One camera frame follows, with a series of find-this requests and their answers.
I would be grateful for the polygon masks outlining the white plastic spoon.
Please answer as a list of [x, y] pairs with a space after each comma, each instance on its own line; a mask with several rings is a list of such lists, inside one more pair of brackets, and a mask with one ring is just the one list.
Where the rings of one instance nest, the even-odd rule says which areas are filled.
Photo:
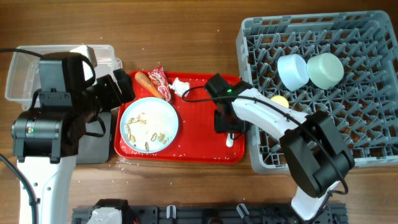
[[233, 147], [234, 144], [234, 134], [233, 133], [228, 133], [226, 137], [226, 146], [227, 147]]

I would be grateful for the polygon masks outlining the yellow plastic cup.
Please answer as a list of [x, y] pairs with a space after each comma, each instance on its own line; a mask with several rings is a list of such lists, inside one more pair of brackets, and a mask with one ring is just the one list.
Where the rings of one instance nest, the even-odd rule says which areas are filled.
[[277, 104], [279, 104], [279, 105], [285, 107], [285, 108], [289, 108], [289, 102], [288, 102], [288, 100], [287, 100], [285, 97], [283, 97], [283, 96], [275, 95], [275, 96], [271, 97], [271, 100], [272, 100], [273, 102], [276, 102]]

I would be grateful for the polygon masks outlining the light blue bowl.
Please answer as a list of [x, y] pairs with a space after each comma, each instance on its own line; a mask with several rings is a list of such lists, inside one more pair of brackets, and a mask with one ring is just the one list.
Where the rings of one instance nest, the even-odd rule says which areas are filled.
[[277, 70], [282, 83], [290, 91], [298, 90], [309, 81], [307, 63], [298, 54], [280, 57]]

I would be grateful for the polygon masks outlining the green bowl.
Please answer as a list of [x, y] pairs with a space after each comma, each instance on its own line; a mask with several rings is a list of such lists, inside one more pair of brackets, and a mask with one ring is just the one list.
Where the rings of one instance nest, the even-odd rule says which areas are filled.
[[342, 80], [344, 68], [337, 56], [323, 53], [308, 60], [307, 72], [314, 85], [329, 90]]

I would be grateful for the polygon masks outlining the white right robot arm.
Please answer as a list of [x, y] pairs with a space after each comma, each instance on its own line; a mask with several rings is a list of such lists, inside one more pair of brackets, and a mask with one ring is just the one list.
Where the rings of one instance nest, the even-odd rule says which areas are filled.
[[291, 206], [313, 220], [354, 159], [330, 115], [286, 108], [238, 77], [134, 72], [137, 98], [123, 104], [114, 140], [128, 159], [238, 162], [245, 135], [261, 128], [279, 141], [298, 188]]

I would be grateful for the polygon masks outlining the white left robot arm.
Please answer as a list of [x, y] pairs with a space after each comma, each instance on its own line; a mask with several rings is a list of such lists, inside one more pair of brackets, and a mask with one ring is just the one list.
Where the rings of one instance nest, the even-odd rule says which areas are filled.
[[12, 124], [17, 163], [9, 167], [20, 181], [19, 223], [66, 223], [80, 139], [107, 136], [111, 130], [100, 113], [132, 101], [135, 94], [131, 77], [121, 68], [85, 78], [83, 67], [95, 68], [82, 54], [38, 57], [40, 88]]

